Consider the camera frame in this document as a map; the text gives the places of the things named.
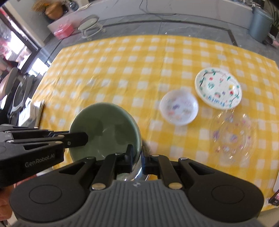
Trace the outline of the clear glass patterned plate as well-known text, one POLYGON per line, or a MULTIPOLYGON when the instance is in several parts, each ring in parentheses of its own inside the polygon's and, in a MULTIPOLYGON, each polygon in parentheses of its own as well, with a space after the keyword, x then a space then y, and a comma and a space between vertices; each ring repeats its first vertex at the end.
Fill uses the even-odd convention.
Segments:
POLYGON ((220 166, 244 166, 255 150, 257 132, 247 114, 232 109, 213 118, 209 139, 214 162, 220 166))

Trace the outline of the small white patterned plate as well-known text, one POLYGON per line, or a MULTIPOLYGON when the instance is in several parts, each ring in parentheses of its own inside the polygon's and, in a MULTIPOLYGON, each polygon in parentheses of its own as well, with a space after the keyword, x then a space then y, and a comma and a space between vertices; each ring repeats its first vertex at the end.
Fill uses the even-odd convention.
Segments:
POLYGON ((166 93, 160 101, 161 116, 169 123, 183 126, 191 123, 197 116, 199 105, 190 92, 178 89, 166 93))

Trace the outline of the white painted fruit plate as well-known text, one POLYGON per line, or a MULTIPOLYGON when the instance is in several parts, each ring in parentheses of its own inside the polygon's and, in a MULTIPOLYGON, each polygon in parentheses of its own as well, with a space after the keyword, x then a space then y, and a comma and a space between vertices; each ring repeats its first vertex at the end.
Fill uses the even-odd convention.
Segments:
POLYGON ((215 109, 233 109, 242 100, 240 83, 230 72, 221 68, 202 69, 195 77, 194 87, 201 100, 215 109))

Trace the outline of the grey round stool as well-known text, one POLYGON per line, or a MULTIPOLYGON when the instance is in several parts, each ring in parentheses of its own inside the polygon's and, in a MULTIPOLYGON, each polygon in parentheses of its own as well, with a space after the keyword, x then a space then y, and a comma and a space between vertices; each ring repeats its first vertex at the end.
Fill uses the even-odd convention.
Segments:
POLYGON ((99 32, 105 33, 106 29, 98 22, 99 16, 90 15, 80 22, 78 31, 81 32, 81 38, 88 41, 99 32))

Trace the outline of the yellow checkered tablecloth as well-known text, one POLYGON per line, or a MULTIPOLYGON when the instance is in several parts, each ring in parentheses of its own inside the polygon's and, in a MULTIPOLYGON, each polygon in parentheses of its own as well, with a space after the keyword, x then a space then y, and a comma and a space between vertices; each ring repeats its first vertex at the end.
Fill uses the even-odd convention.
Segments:
POLYGON ((140 35, 101 39, 63 48, 43 76, 33 101, 44 101, 42 129, 68 130, 76 115, 97 102, 128 111, 155 154, 193 160, 257 185, 266 199, 278 175, 278 66, 245 49, 193 37, 140 35), (186 126, 166 122, 159 103, 170 90, 195 93, 194 79, 206 67, 230 72, 243 90, 237 111, 257 131, 254 152, 240 166, 213 162, 210 123, 217 110, 199 101, 186 126))

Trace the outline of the brown gourd vase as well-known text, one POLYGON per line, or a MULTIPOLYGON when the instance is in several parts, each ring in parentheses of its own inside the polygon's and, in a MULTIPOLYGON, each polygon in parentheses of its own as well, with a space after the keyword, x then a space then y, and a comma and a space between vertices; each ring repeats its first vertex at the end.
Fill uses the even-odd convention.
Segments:
POLYGON ((62 8, 62 3, 57 1, 57 2, 52 2, 45 10, 45 15, 52 20, 57 20, 60 17, 63 16, 63 8, 62 8))

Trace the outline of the white marble tv console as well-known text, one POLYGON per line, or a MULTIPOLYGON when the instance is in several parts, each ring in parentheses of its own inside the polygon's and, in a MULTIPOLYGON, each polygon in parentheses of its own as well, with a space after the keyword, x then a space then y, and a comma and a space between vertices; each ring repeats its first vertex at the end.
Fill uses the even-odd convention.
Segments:
POLYGON ((207 17, 248 28, 252 9, 234 1, 93 1, 86 9, 70 12, 48 25, 53 33, 61 24, 78 27, 90 15, 100 20, 138 14, 181 14, 207 17))

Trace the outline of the black smartphone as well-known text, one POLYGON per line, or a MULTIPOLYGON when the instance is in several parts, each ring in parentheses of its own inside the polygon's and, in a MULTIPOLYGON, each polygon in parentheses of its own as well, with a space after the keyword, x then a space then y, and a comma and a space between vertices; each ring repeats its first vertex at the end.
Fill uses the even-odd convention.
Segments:
POLYGON ((279 206, 279 190, 268 200, 268 203, 276 207, 279 206))

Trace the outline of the green ceramic bowl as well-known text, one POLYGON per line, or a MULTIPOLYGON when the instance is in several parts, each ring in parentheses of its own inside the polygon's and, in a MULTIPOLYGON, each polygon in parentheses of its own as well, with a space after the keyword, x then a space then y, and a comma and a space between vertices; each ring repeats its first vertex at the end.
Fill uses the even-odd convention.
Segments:
POLYGON ((72 161, 88 156, 104 160, 107 155, 125 153, 133 145, 133 165, 138 160, 142 138, 133 117, 123 108, 111 103, 97 103, 83 109, 74 119, 70 133, 85 132, 88 142, 82 147, 69 148, 72 161))

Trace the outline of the grey blue trash bin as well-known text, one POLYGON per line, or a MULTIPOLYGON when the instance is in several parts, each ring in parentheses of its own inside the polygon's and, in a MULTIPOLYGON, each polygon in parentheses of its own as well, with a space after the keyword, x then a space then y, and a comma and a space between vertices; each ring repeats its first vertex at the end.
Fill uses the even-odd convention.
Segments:
POLYGON ((259 43, 262 43, 270 32, 273 17, 260 7, 254 7, 252 13, 252 22, 248 30, 249 35, 259 43))

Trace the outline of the pink plastic box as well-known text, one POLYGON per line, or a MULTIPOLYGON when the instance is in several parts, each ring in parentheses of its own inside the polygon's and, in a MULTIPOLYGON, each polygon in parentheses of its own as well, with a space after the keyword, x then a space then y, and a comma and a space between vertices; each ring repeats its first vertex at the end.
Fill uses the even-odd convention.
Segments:
POLYGON ((62 40, 69 37, 74 32, 74 30, 75 29, 71 23, 65 23, 59 25, 53 34, 57 39, 62 40))

